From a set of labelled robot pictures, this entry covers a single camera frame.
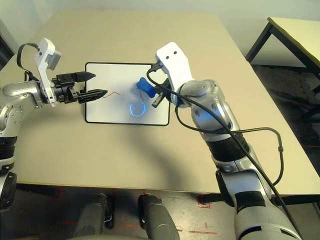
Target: red tape marking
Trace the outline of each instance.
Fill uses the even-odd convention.
[[[125,228],[134,228],[135,227],[135,225],[133,225],[133,224],[123,224],[123,226]]]
[[[189,231],[192,234],[218,234],[215,231]]]

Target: gray chair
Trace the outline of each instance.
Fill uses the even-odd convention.
[[[137,236],[102,235],[106,212],[112,206],[108,197],[99,194],[88,203],[79,217],[72,240],[141,240]],[[138,199],[140,225],[151,240],[179,240],[179,233],[162,201],[153,195],[141,195]]]

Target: black cable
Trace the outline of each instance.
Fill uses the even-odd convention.
[[[158,69],[160,69],[162,66],[159,65],[158,63],[155,63],[151,66],[151,68],[146,72],[146,76],[149,79],[149,81],[151,83],[153,83],[155,86],[158,86],[159,88],[161,88],[164,92],[169,92],[173,95],[176,95],[177,97],[191,103],[194,104],[196,106],[198,106],[199,108],[205,110],[207,113],[209,113],[212,117],[214,117],[217,122],[225,129],[225,131],[232,137],[232,139],[236,142],[236,144],[239,146],[239,148],[241,148],[241,150],[244,152],[244,154],[246,155],[246,157],[250,160],[250,162],[255,166],[255,168],[258,170],[258,172],[263,176],[263,178],[265,179],[265,181],[268,183],[268,185],[270,186],[270,188],[272,189],[272,191],[274,192],[275,196],[278,198],[280,205],[283,208],[283,211],[285,212],[286,216],[288,217],[289,221],[291,222],[291,224],[293,225],[293,227],[295,228],[295,230],[297,231],[297,233],[301,236],[300,231],[294,221],[294,219],[292,218],[290,212],[288,211],[286,204],[284,202],[284,200],[281,198],[279,192],[277,191],[277,189],[275,188],[275,186],[273,185],[273,183],[270,181],[270,179],[268,178],[268,176],[266,175],[266,173],[264,172],[264,170],[259,166],[259,164],[256,163],[256,161],[252,158],[252,156],[250,156],[250,154],[247,152],[247,150],[244,148],[244,146],[241,144],[241,142],[238,140],[238,138],[233,134],[233,132],[228,128],[228,126],[223,122],[223,120],[221,120],[214,112],[212,112],[209,108],[203,106],[202,104],[186,97],[183,96],[175,91],[172,91],[162,85],[160,85],[159,83],[155,82],[154,80],[152,80],[152,78],[150,77],[150,73],[151,72],[155,72]]]
[[[180,116],[179,116],[179,106],[181,104],[177,104],[175,106],[175,109],[174,109],[174,112],[175,112],[175,115],[176,115],[176,118],[178,119],[179,123],[181,125],[183,125],[184,127],[188,128],[188,129],[191,129],[191,130],[194,130],[194,131],[197,131],[197,132],[201,132],[201,133],[207,133],[207,134],[228,134],[227,132],[225,131],[219,131],[219,130],[205,130],[205,129],[201,129],[201,128],[196,128],[196,127],[193,127],[193,126],[190,126],[190,125],[187,125],[185,124]],[[280,136],[280,133],[271,128],[271,127],[256,127],[256,128],[250,128],[250,129],[243,129],[243,130],[236,130],[236,131],[232,131],[232,133],[234,134],[239,134],[239,133],[251,133],[251,132],[257,132],[257,131],[271,131],[273,132],[274,134],[276,134],[277,136],[277,140],[278,140],[278,151],[279,151],[279,158],[280,158],[280,172],[279,172],[279,175],[277,177],[277,179],[274,181],[273,185],[275,186],[276,184],[278,184],[280,182],[280,180],[282,179],[282,176],[284,174],[284,154],[283,154],[283,151],[284,151],[284,148],[282,146],[282,140],[281,140],[281,136]]]

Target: whiteboard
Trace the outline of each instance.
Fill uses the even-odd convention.
[[[169,124],[170,103],[167,99],[154,108],[155,101],[137,88],[141,77],[151,64],[88,62],[85,70],[95,77],[85,83],[87,91],[108,90],[100,99],[85,104],[85,120],[88,123],[134,124],[166,126]],[[153,80],[163,83],[167,78],[161,70],[150,74]]]

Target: floor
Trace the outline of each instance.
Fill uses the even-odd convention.
[[[293,116],[303,113],[319,96],[310,93],[314,79],[307,74],[256,68],[256,73],[277,103],[299,141],[306,145],[319,140],[317,124],[302,124]],[[305,99],[303,106],[296,104],[295,96]],[[304,147],[315,169],[320,173],[319,150]],[[138,196],[150,193],[162,199],[182,240],[235,240],[234,209],[224,202],[201,205],[195,193],[151,191],[136,189],[102,189],[86,187],[59,187],[57,199],[18,190],[9,211],[0,215],[0,239],[11,240],[38,236],[42,240],[64,240],[73,236],[81,209],[96,194],[115,196],[115,227],[104,234],[147,237],[140,228],[137,210]],[[289,205],[304,240],[319,239],[320,211],[315,203]]]
[[[115,196],[115,227],[105,229],[104,234],[147,238],[139,225],[137,200],[139,195],[148,193],[162,199],[181,240],[236,239],[234,209],[224,202],[199,204],[193,193],[84,187],[60,189],[62,194],[58,199],[17,191],[10,211],[1,214],[0,238],[11,240],[34,235],[41,240],[71,238],[82,208],[98,193]],[[288,208],[304,240],[315,240],[320,236],[320,211],[315,204],[289,205]]]

